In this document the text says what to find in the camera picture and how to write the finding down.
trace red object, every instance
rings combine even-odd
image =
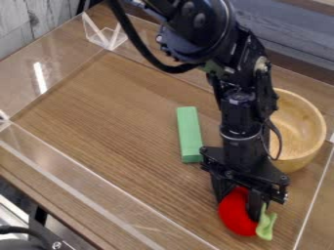
[[[238,235],[255,236],[258,223],[254,222],[247,212],[249,190],[237,187],[219,204],[219,217],[226,227]]]

